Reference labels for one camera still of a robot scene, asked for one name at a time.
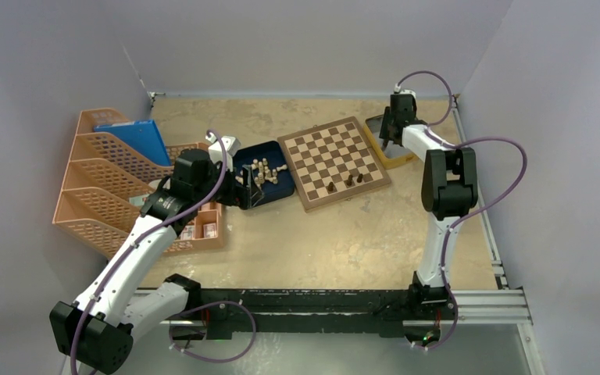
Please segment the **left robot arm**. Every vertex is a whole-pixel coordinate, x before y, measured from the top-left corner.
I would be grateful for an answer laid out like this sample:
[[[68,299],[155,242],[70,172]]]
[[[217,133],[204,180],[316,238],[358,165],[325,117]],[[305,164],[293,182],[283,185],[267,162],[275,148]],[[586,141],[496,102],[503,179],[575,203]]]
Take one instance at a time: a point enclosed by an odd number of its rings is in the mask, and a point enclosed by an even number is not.
[[[72,374],[113,374],[136,341],[171,316],[190,320],[229,307],[251,317],[240,302],[205,300],[200,283],[174,274],[150,295],[132,299],[145,274],[209,202],[246,207],[247,188],[237,185],[225,148],[186,149],[142,206],[126,240],[93,283],[49,315],[55,342]]]

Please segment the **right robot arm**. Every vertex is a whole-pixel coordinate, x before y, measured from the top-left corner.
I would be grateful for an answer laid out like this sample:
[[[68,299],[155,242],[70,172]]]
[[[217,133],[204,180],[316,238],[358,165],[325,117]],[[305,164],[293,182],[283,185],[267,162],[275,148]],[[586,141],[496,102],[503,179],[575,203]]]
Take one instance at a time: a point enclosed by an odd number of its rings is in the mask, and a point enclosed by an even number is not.
[[[459,220],[478,201],[475,151],[457,149],[430,130],[417,117],[416,96],[410,90],[390,95],[379,138],[384,146],[393,142],[423,162],[420,195],[428,214],[428,230],[407,306],[414,316],[425,318],[451,300],[448,287]]]

